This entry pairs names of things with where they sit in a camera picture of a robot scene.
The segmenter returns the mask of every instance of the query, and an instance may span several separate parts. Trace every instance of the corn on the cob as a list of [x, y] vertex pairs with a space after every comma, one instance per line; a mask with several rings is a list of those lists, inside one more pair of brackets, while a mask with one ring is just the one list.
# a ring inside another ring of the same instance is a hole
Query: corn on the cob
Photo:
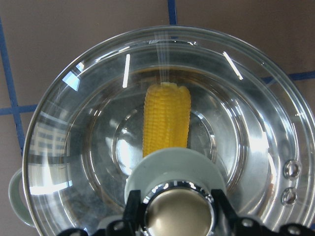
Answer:
[[144, 105], [143, 157], [162, 148], [186, 148], [189, 117], [190, 93], [185, 86], [151, 85]]

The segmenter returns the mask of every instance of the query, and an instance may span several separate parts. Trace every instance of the metal knob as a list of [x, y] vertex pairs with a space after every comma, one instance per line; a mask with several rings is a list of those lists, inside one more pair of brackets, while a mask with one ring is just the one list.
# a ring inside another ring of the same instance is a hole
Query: metal knob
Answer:
[[192, 183], [180, 183], [181, 187], [156, 193], [149, 201], [145, 225], [150, 236], [207, 236], [213, 229], [211, 195]]

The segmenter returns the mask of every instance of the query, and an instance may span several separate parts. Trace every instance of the yellow corn kernel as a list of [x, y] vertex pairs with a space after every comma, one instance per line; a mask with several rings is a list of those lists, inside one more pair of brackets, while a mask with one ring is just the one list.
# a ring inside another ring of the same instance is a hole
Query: yellow corn kernel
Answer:
[[187, 147], [190, 93], [185, 86], [151, 85], [144, 103], [143, 157], [162, 148]]

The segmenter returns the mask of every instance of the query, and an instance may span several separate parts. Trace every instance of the stainless steel pot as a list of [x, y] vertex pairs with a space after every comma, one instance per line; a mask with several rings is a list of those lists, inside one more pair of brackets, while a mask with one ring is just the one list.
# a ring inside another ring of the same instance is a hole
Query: stainless steel pot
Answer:
[[240, 215], [272, 230], [312, 223], [315, 126], [297, 88], [240, 39], [166, 26], [91, 48], [39, 103], [24, 148], [23, 184], [41, 235], [73, 227], [91, 234], [122, 214], [126, 181], [142, 159], [146, 90], [161, 80], [189, 89], [188, 148], [215, 163]]

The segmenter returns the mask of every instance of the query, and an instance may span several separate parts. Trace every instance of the brown tile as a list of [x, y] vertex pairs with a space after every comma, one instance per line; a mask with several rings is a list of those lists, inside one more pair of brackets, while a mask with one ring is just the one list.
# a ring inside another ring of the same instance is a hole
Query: brown tile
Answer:
[[306, 99], [313, 114], [315, 114], [315, 78], [309, 80], [294, 81], [294, 83]]
[[0, 15], [20, 105], [36, 104], [56, 76], [93, 45], [168, 24], [167, 1], [4, 1]]
[[0, 57], [0, 108], [6, 107], [11, 107], [11, 105], [2, 65], [2, 58]]
[[14, 214], [8, 198], [8, 185], [13, 174], [22, 166], [22, 157], [12, 115], [0, 116], [0, 208], [1, 235], [37, 236], [36, 229], [21, 222]]
[[33, 112], [20, 113], [20, 116], [21, 116], [21, 122], [22, 122], [24, 135], [26, 137], [26, 133], [28, 131], [31, 118], [33, 116]]
[[315, 4], [286, 0], [180, 0], [178, 24], [236, 36], [261, 49], [286, 73], [315, 70]]

